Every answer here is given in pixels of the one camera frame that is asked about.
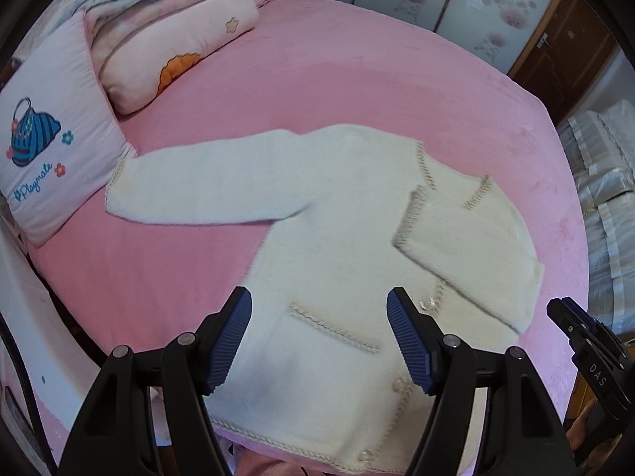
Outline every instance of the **blue flower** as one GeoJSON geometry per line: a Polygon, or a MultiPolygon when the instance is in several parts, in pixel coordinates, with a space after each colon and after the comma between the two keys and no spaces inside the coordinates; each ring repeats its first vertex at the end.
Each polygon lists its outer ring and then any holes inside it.
{"type": "Polygon", "coordinates": [[[73,139],[75,139],[75,136],[73,136],[73,133],[71,131],[66,131],[62,134],[63,144],[71,144],[73,142],[73,139]]]}

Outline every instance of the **door frame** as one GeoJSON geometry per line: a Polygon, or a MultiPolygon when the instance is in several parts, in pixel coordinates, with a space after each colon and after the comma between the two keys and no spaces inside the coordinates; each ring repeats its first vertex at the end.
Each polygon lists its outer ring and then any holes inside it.
{"type": "Polygon", "coordinates": [[[525,48],[523,48],[523,51],[520,52],[518,59],[516,59],[512,67],[509,68],[507,76],[510,79],[514,79],[520,68],[523,66],[523,64],[525,64],[525,61],[527,60],[527,57],[529,57],[529,54],[535,48],[536,44],[538,44],[538,41],[541,40],[541,37],[545,32],[545,28],[547,28],[548,23],[551,21],[551,18],[556,13],[556,9],[558,8],[558,5],[561,1],[562,0],[551,0],[549,2],[547,10],[545,10],[545,13],[542,15],[541,20],[536,26],[536,30],[534,30],[533,34],[531,34],[529,41],[525,45],[525,48]]]}

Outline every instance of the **red flower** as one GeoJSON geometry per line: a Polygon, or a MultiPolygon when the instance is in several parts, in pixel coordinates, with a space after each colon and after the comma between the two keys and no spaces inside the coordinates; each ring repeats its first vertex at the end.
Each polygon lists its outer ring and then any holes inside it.
{"type": "Polygon", "coordinates": [[[55,172],[55,175],[61,177],[66,173],[66,166],[64,166],[62,163],[57,163],[53,171],[55,172]]]}

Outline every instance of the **wall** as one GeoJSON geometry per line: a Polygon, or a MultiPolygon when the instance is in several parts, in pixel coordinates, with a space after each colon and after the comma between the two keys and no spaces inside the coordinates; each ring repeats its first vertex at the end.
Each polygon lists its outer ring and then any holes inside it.
{"type": "Polygon", "coordinates": [[[570,115],[582,111],[601,112],[622,98],[635,106],[635,69],[618,47],[570,115]]]}

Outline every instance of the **wooden door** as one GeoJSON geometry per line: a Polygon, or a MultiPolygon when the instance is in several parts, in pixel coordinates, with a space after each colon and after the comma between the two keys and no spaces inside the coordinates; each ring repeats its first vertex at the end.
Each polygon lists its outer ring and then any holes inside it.
{"type": "Polygon", "coordinates": [[[558,125],[596,78],[617,43],[585,0],[560,0],[512,79],[545,104],[558,125]]]}

